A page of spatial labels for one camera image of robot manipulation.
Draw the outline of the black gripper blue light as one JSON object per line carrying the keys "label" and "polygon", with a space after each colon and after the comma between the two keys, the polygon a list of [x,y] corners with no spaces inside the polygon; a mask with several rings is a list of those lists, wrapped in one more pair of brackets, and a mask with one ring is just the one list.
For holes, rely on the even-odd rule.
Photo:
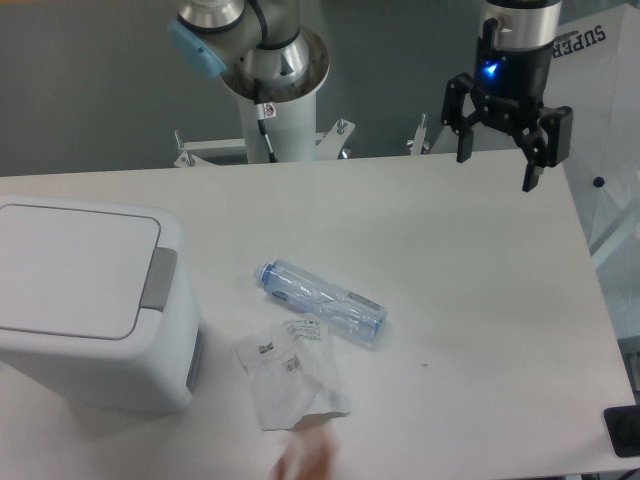
{"label": "black gripper blue light", "polygon": [[[457,136],[456,161],[472,155],[473,126],[509,131],[517,127],[519,146],[527,160],[522,190],[532,191],[546,168],[562,163],[570,152],[573,109],[544,106],[551,42],[528,50],[489,49],[479,42],[474,75],[461,73],[447,82],[441,123]],[[475,112],[464,115],[466,96],[471,93]]]}

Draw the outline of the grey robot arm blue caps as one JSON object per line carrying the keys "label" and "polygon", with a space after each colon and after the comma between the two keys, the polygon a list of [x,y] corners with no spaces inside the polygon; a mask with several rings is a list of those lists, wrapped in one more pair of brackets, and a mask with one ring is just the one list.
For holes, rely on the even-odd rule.
{"label": "grey robot arm blue caps", "polygon": [[[474,127],[513,139],[526,158],[522,188],[569,155],[573,112],[544,104],[557,1],[486,1],[475,68],[446,86],[441,123],[457,139],[456,159],[471,157]],[[353,125],[316,129],[316,95],[329,73],[323,41],[300,22],[295,1],[181,1],[168,35],[200,75],[221,78],[241,114],[251,163],[338,159]]]}

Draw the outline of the blurred human hand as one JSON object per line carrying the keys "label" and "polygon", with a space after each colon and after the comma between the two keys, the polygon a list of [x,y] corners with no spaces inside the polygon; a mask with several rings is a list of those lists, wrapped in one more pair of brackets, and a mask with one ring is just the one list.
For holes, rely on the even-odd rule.
{"label": "blurred human hand", "polygon": [[272,479],[333,478],[337,443],[328,426],[296,430],[271,471]]}

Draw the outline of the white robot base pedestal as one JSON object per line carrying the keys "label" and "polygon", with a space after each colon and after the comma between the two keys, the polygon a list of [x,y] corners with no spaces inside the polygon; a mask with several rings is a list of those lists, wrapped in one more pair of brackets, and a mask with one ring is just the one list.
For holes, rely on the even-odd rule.
{"label": "white robot base pedestal", "polygon": [[256,47],[222,74],[237,102],[250,163],[316,158],[316,96],[329,70],[326,45],[302,27],[288,45]]}

